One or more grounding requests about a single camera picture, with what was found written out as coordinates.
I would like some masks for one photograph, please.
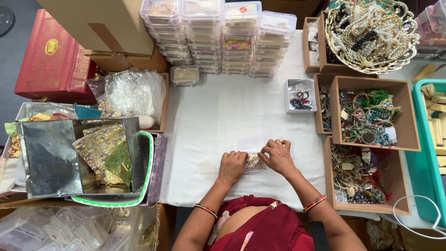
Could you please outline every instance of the red saree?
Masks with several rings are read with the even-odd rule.
[[[235,212],[248,206],[268,206],[233,233],[217,242],[222,225]],[[314,251],[313,239],[287,205],[272,198],[244,196],[224,203],[217,213],[205,251]]]

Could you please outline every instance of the teal plastic tray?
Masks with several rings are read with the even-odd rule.
[[[446,228],[446,195],[438,168],[432,135],[430,134],[427,114],[423,103],[420,87],[434,84],[438,92],[446,92],[446,79],[423,79],[416,82],[412,89],[415,118],[417,119],[421,152],[406,151],[407,165],[412,180],[413,193],[433,200],[437,204],[442,217],[439,226]],[[438,214],[432,203],[424,198],[415,197],[418,214],[423,220],[432,224]]]

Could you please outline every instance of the woman's left hand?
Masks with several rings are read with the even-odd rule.
[[[220,162],[219,177],[217,180],[232,187],[243,175],[246,157],[248,157],[247,152],[232,151],[230,153],[224,153]]]

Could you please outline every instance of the red bangle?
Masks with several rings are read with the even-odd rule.
[[[322,195],[319,199],[313,201],[309,206],[304,208],[304,213],[307,212],[310,208],[314,207],[315,205],[317,205],[319,202],[321,202],[322,200],[324,200],[326,198],[327,198],[326,195]]]
[[[202,205],[202,204],[195,204],[194,207],[199,207],[201,209],[204,209],[204,210],[208,211],[209,213],[211,213],[217,219],[217,214],[212,209],[208,208],[207,206]]]

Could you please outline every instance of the table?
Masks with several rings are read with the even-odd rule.
[[[410,81],[423,64],[426,62],[414,60],[382,78]],[[439,78],[440,74],[440,71],[435,73],[433,78]],[[313,74],[304,72],[302,30],[296,30],[289,51],[272,79],[226,74],[201,74],[200,78],[194,87],[171,88],[169,92],[164,133],[168,146],[160,203],[185,207],[198,203],[217,178],[222,154],[238,150],[241,138],[259,136],[291,141],[291,156],[296,166],[325,194],[322,142],[326,136],[316,134],[313,114],[285,113],[284,82],[313,78]],[[406,162],[404,169],[409,193],[413,194]],[[296,211],[303,210],[291,185],[271,169],[243,175],[225,201],[249,194],[273,197]],[[430,228],[431,224],[419,218],[413,198],[411,208],[412,216],[401,217],[403,223],[412,228]],[[376,213],[339,213],[379,219]],[[380,216],[392,220],[389,215]]]

